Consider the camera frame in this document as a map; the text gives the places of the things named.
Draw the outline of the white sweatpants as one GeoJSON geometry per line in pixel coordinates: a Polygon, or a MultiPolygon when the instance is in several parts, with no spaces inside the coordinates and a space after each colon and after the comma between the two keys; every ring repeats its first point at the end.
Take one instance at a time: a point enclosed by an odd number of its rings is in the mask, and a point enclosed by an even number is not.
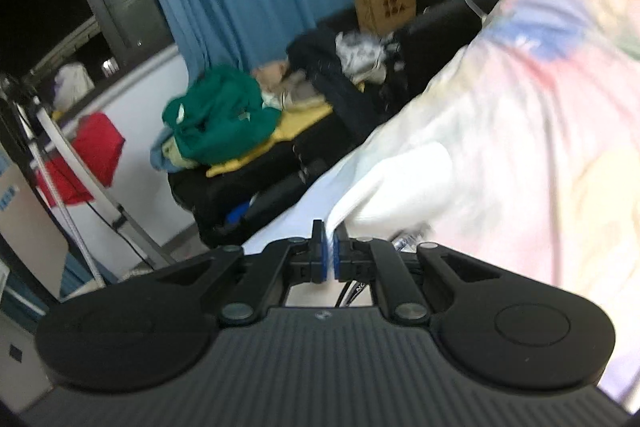
{"type": "Polygon", "coordinates": [[[383,239],[426,225],[454,195],[451,167],[450,153],[430,130],[383,127],[243,247],[257,254],[276,239],[304,236],[316,219],[329,233],[344,223],[383,239]]]}

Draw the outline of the pastel pink blue bedsheet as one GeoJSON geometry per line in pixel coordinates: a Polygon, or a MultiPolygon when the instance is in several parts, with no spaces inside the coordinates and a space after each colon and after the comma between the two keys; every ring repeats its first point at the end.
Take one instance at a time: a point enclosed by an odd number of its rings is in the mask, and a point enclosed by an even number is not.
{"type": "Polygon", "coordinates": [[[639,401],[639,1],[503,0],[384,127],[426,128],[454,195],[428,239],[597,303],[601,385],[639,401]]]}

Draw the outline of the green garment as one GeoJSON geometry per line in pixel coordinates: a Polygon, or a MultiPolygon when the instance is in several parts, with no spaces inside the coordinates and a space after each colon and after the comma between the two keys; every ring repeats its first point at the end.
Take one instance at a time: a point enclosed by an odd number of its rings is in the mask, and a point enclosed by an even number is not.
{"type": "Polygon", "coordinates": [[[247,72],[216,65],[165,106],[162,121],[180,155],[201,165],[239,158],[267,141],[281,119],[247,72]]]}

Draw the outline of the metal drying rack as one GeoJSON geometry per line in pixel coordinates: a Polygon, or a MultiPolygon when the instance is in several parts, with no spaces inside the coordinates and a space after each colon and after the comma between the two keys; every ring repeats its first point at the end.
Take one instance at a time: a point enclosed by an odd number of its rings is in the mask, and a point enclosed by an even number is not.
{"type": "Polygon", "coordinates": [[[68,210],[70,205],[79,202],[81,194],[87,196],[85,203],[101,217],[104,225],[128,244],[149,268],[156,270],[175,263],[101,181],[102,173],[114,176],[125,144],[110,118],[100,112],[80,117],[75,135],[70,139],[36,91],[5,72],[1,75],[1,98],[8,103],[24,132],[47,193],[100,287],[105,282],[98,262],[68,210]]]}

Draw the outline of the red garment on rack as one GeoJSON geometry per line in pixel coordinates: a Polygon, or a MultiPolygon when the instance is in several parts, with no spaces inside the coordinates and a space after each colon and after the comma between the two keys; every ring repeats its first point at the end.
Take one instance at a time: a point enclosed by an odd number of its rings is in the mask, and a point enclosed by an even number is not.
{"type": "MultiPolygon", "coordinates": [[[[105,187],[111,187],[125,145],[124,136],[103,113],[82,117],[70,142],[89,171],[105,187]]],[[[93,196],[58,154],[46,161],[47,173],[66,206],[92,202],[93,196]]]]}

